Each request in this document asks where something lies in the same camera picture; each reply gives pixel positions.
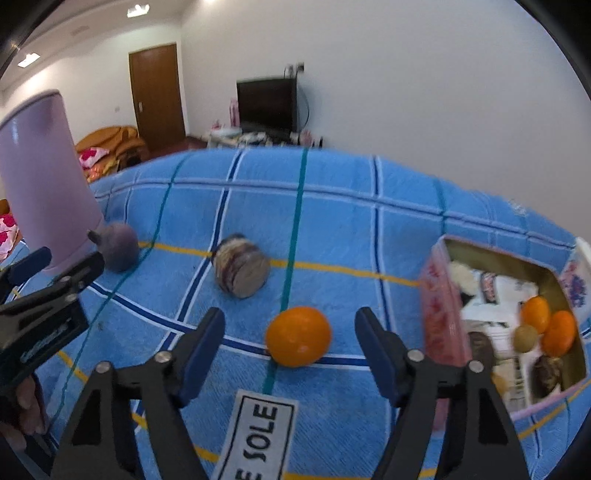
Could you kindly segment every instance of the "mandarin orange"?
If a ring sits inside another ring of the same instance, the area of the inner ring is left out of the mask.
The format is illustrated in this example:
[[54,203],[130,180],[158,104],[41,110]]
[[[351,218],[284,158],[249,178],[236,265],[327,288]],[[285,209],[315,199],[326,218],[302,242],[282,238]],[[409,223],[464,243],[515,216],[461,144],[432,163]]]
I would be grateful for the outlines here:
[[550,322],[550,305],[544,297],[533,297],[521,307],[521,321],[531,325],[539,334],[548,328]]
[[577,321],[570,312],[561,310],[552,315],[540,346],[548,356],[560,357],[570,350],[576,336]]
[[293,307],[269,324],[265,343],[273,360],[284,367],[303,367],[319,360],[329,349],[328,320],[312,307]]

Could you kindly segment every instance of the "pink floral pillow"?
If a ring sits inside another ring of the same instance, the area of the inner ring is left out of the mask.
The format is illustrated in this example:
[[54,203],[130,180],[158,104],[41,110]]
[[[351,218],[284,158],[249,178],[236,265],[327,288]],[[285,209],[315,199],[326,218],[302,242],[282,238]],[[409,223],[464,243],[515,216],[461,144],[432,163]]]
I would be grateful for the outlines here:
[[88,148],[80,154],[80,165],[82,165],[83,169],[89,170],[96,162],[108,154],[109,151],[106,148]]
[[0,216],[0,261],[4,260],[17,239],[18,227],[14,217],[7,213]]

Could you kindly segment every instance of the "wooden floor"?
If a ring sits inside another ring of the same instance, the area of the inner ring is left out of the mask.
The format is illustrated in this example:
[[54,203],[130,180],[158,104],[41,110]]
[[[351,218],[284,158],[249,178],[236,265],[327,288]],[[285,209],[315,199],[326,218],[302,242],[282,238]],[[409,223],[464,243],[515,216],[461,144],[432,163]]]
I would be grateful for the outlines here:
[[203,148],[207,148],[207,142],[199,140],[195,137],[187,137],[181,143],[172,145],[168,148],[163,148],[161,150],[150,152],[150,160],[153,160],[154,158],[158,157],[163,157],[165,155],[170,155],[173,153],[184,152],[186,150],[201,150]]

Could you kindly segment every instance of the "blue towel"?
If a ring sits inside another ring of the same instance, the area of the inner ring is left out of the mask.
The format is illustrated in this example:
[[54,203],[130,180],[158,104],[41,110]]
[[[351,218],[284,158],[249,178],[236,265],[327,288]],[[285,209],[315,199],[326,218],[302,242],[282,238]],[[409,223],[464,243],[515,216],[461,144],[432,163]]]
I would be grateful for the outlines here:
[[[237,390],[295,399],[286,478],[372,475],[395,412],[381,398],[353,330],[371,307],[409,348],[423,347],[417,278],[442,234],[525,255],[560,272],[573,236],[537,213],[469,192],[381,158],[298,148],[208,150],[171,155],[91,185],[108,222],[138,233],[141,263],[130,274],[104,273],[82,294],[91,328],[39,369],[58,440],[93,367],[144,362],[221,308],[223,345],[198,399],[183,410],[211,474],[222,450]],[[240,232],[272,260],[261,291],[237,300],[216,286],[207,253]],[[27,254],[23,244],[5,261]],[[46,285],[36,275],[20,288]],[[282,306],[308,305],[330,321],[333,341],[317,364],[275,368],[264,348]],[[67,365],[74,360],[77,370]],[[591,388],[517,422],[534,479],[544,478],[574,438]],[[132,405],[146,477],[158,478],[143,406]],[[431,440],[422,477],[434,475],[442,438]]]

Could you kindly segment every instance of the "wooden door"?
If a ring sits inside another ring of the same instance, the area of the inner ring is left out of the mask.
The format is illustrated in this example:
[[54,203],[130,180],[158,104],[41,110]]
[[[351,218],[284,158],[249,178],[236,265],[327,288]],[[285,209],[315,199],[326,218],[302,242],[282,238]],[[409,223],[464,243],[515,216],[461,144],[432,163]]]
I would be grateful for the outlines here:
[[129,54],[131,91],[140,136],[154,152],[185,139],[177,44]]

